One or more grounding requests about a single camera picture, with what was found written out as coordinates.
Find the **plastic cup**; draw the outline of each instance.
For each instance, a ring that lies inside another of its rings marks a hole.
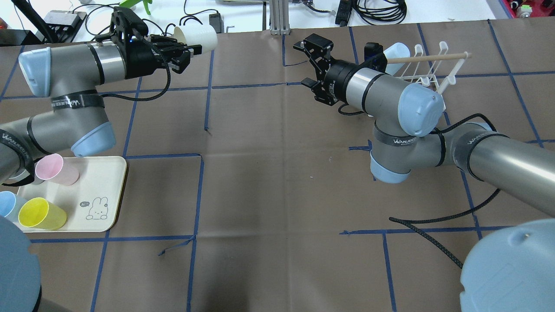
[[[42,197],[29,200],[19,211],[19,223],[26,228],[57,230],[67,220],[65,211]]]
[[[45,156],[35,167],[35,175],[42,180],[72,185],[79,179],[79,170],[59,154]]]
[[[17,222],[19,210],[27,202],[26,199],[13,194],[10,191],[0,192],[0,215],[11,222]]]
[[[173,37],[187,46],[200,44],[203,47],[203,54],[212,51],[218,45],[218,36],[214,27],[210,25],[177,26],[174,28]]]

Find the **white cup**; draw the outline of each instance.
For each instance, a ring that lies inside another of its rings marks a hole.
[[[178,42],[185,43],[187,46],[200,44],[203,46],[203,53],[212,51],[218,45],[218,36],[214,27],[210,25],[190,24],[177,26],[174,28],[173,37]]]

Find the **black cable strap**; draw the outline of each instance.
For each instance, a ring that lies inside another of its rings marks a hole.
[[[0,144],[3,144],[11,148],[19,157],[19,167],[23,164],[25,170],[29,173],[29,176],[21,181],[6,184],[2,183],[7,187],[20,187],[34,182],[34,163],[31,157],[30,151],[27,147],[18,139],[15,135],[7,132],[6,130],[0,129]]]

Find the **robotic arm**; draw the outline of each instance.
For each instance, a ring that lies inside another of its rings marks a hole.
[[[317,101],[330,106],[343,101],[376,117],[370,164],[376,179],[400,183],[413,168],[454,164],[555,217],[554,152],[509,139],[488,124],[463,120],[435,128],[443,112],[441,95],[385,74],[387,59],[376,43],[366,45],[367,61],[359,66],[334,59],[332,41],[316,34],[294,48],[316,69],[317,81],[306,78],[302,84]],[[553,310],[554,242],[555,219],[498,230],[480,240],[461,264],[461,310]]]
[[[509,139],[483,123],[439,130],[441,95],[386,74],[383,47],[368,43],[367,61],[357,66],[334,59],[333,46],[317,34],[294,45],[316,69],[317,81],[306,78],[302,84],[319,102],[343,101],[376,117],[370,164],[376,179],[400,183],[414,168],[456,165],[555,217],[554,152]]]
[[[0,124],[0,182],[28,171],[10,186],[31,183],[33,160],[70,148],[85,157],[115,145],[112,124],[96,86],[152,74],[158,68],[183,73],[202,46],[148,35],[147,25],[129,8],[117,7],[110,33],[95,42],[24,52],[19,65],[31,91],[50,97],[52,111]]]

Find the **cable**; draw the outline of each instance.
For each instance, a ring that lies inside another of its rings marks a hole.
[[[203,23],[199,20],[198,17],[196,16],[192,16],[192,15],[186,15],[184,17],[181,17],[179,19],[179,25],[181,26],[181,22],[183,22],[183,25],[185,25],[185,23],[191,19],[194,19],[195,21],[199,22],[201,25],[203,25]]]
[[[489,204],[500,192],[500,189],[496,189],[493,194],[490,195],[490,197],[488,197],[483,203],[481,203],[480,205],[469,209],[465,212],[459,213],[459,214],[454,214],[454,215],[450,215],[448,217],[443,217],[443,218],[437,218],[437,219],[429,219],[429,220],[403,220],[403,219],[397,219],[394,217],[389,217],[389,221],[395,222],[395,223],[399,223],[402,224],[408,228],[410,228],[411,230],[413,230],[414,232],[416,232],[417,234],[419,234],[420,236],[424,237],[425,239],[427,239],[428,241],[430,241],[432,244],[434,244],[436,247],[439,248],[439,250],[441,250],[444,254],[446,254],[449,259],[451,259],[459,268],[462,269],[463,263],[457,258],[455,257],[447,248],[445,248],[445,246],[443,246],[439,241],[436,241],[433,237],[429,236],[428,234],[426,234],[424,231],[422,231],[421,229],[415,227],[413,224],[426,224],[426,223],[435,223],[435,222],[442,222],[442,221],[447,221],[447,220],[452,220],[452,219],[456,219],[456,218],[460,218],[463,217],[465,215],[471,214],[481,208],[483,208],[485,205]]]
[[[185,13],[185,15],[197,15],[197,14],[201,14],[201,13],[208,12],[208,11],[214,11],[214,12],[216,12],[216,13],[218,13],[218,14],[220,13],[220,12],[219,12],[218,10],[216,10],[216,9],[206,9],[206,10],[198,11],[198,12],[196,12],[196,13],[191,13],[191,14],[189,14],[189,13],[187,13],[187,11],[185,11],[185,5],[186,5],[186,4],[187,4],[187,0],[185,0],[185,2],[183,3],[183,13]]]
[[[160,32],[162,33],[161,35],[162,35],[162,36],[164,35],[164,30],[162,29],[162,27],[160,27],[160,25],[158,25],[158,24],[154,23],[153,21],[151,21],[151,20],[149,20],[149,19],[146,19],[146,18],[143,18],[142,20],[145,21],[145,22],[150,22],[150,23],[152,23],[153,25],[155,25],[156,27],[158,27],[158,29],[159,29]]]
[[[364,1],[364,6],[360,5],[361,0],[353,0],[352,8],[362,18],[362,20],[369,25],[377,25],[371,21],[382,23],[396,22],[399,24],[407,17],[407,5],[405,0],[383,0],[384,2],[393,4],[393,6],[385,8],[369,8],[366,6],[367,0]]]
[[[458,123],[456,123],[456,124],[450,126],[450,127],[447,128],[447,129],[443,129],[443,130],[441,130],[441,131],[432,131],[432,132],[430,132],[430,134],[438,134],[438,133],[445,134],[445,133],[447,133],[447,132],[449,132],[449,131],[451,131],[451,130],[457,128],[457,127],[460,126],[461,124],[463,124],[463,123],[469,121],[470,119],[474,119],[474,118],[482,118],[482,120],[484,120],[484,121],[487,123],[487,125],[489,125],[489,127],[491,128],[492,131],[497,131],[497,130],[495,129],[495,126],[493,125],[493,123],[492,123],[486,116],[484,116],[483,114],[480,114],[480,113],[476,113],[476,114],[472,114],[472,115],[466,117],[465,119],[459,121]]]
[[[93,5],[93,4],[84,4],[84,5],[79,6],[79,7],[88,6],[88,5]],[[91,35],[93,35],[93,36],[97,36],[97,34],[92,33],[92,32],[89,30],[89,25],[88,25],[88,24],[89,24],[89,18],[91,17],[91,15],[93,14],[94,11],[99,10],[99,9],[102,9],[102,8],[111,8],[112,10],[115,11],[115,8],[114,8],[113,6],[117,6],[117,5],[118,5],[118,3],[100,4],[98,8],[94,8],[92,11],[90,11],[89,14],[87,15],[87,17],[85,18],[85,22],[84,22],[84,23],[85,23],[85,30],[86,30],[89,34],[91,34]]]
[[[462,269],[462,262],[457,257],[455,257],[455,255],[453,255],[447,248],[445,248],[445,246],[443,246],[439,241],[436,241],[433,237],[429,236],[426,232],[406,222],[405,220],[401,220],[393,217],[389,217],[389,220],[408,227],[409,229],[413,230],[420,236],[430,241],[432,244],[438,247],[439,250],[441,250],[444,254],[446,254],[449,257],[449,259],[451,259],[459,268]]]
[[[21,16],[19,16],[19,12],[17,12],[17,8],[16,8],[15,4],[13,5],[13,9],[16,11],[17,18],[19,18],[19,22],[21,24],[21,29],[25,30],[25,26],[23,26],[23,21],[21,21]]]
[[[363,111],[359,111],[359,112],[353,112],[353,113],[348,113],[348,112],[344,112],[342,109],[345,106],[349,106],[347,103],[343,103],[341,106],[339,106],[339,108],[337,109],[337,111],[344,116],[356,116],[356,115],[360,115],[360,114],[364,114]]]
[[[29,2],[25,0],[12,0],[13,4],[27,17],[27,19],[37,27],[38,31],[45,37],[48,43],[57,43],[58,38],[56,34],[48,27],[46,22],[40,15],[33,9]]]
[[[328,10],[318,10],[317,8],[313,7],[312,5],[310,5],[310,4],[306,3],[306,2],[305,2],[305,5],[306,5],[309,9],[311,9],[312,11],[317,12],[317,13],[330,13],[330,11],[328,11]]]
[[[168,28],[170,28],[170,26],[172,26],[172,25],[173,25],[174,28],[177,27],[174,23],[169,23],[169,24],[166,26],[166,29],[164,30],[164,33],[162,34],[163,36],[167,36],[167,35],[170,35],[170,36],[171,36],[171,35],[173,35],[173,34],[170,34],[170,33],[168,32]]]
[[[153,45],[151,42],[149,42],[145,38],[142,38],[142,42],[145,43],[146,45],[148,45],[157,54],[162,55],[162,52],[155,45]],[[169,67],[167,62],[164,62],[163,65],[164,65],[164,68],[166,69],[166,74],[167,74],[167,79],[168,80],[166,81],[166,86],[164,87],[164,89],[162,89],[162,91],[160,93],[158,93],[157,95],[154,95],[154,96],[148,97],[148,98],[131,98],[131,97],[126,97],[124,95],[108,93],[108,94],[102,94],[102,97],[103,98],[112,97],[112,98],[119,98],[119,99],[131,100],[131,101],[137,101],[137,102],[146,102],[146,101],[150,101],[150,100],[156,100],[157,98],[163,96],[164,93],[166,93],[168,91],[168,89],[170,88],[170,83],[171,83],[170,67]]]
[[[435,128],[435,131],[432,132],[432,134],[443,134],[443,133],[447,133],[455,128],[457,128],[458,126],[460,126],[461,124],[467,122],[470,119],[476,118],[476,117],[480,117],[482,118],[488,125],[489,127],[495,131],[495,126],[491,123],[491,121],[484,116],[483,114],[477,113],[477,114],[473,114],[470,115],[466,118],[464,118],[463,120],[459,121],[458,123],[450,126],[447,129],[444,130],[438,130],[437,128]],[[475,206],[474,208],[471,208],[467,211],[461,212],[461,213],[457,213],[454,215],[449,215],[447,217],[441,217],[441,218],[435,218],[435,219],[427,219],[427,220],[404,220],[404,219],[398,219],[398,218],[394,218],[394,217],[389,217],[389,221],[395,222],[395,223],[399,223],[402,224],[408,228],[410,228],[411,230],[413,230],[414,232],[416,232],[417,234],[419,234],[420,236],[424,237],[425,239],[427,239],[428,241],[430,241],[432,244],[434,244],[436,247],[439,248],[439,250],[441,250],[444,254],[446,254],[449,259],[451,259],[459,268],[462,269],[463,263],[457,259],[457,257],[455,257],[447,248],[445,248],[445,246],[443,246],[439,241],[436,241],[433,237],[429,236],[428,234],[426,234],[424,231],[422,231],[421,229],[417,228],[416,226],[414,226],[414,224],[428,224],[428,223],[436,223],[436,222],[443,222],[443,221],[448,221],[448,220],[453,220],[453,219],[457,219],[460,217],[464,217],[465,215],[469,215],[472,214],[476,211],[478,211],[479,209],[482,209],[483,207],[485,207],[487,204],[489,204],[497,195],[499,195],[500,193],[500,189],[496,189],[495,191],[493,191],[493,193],[486,199],[484,200],[480,205]]]

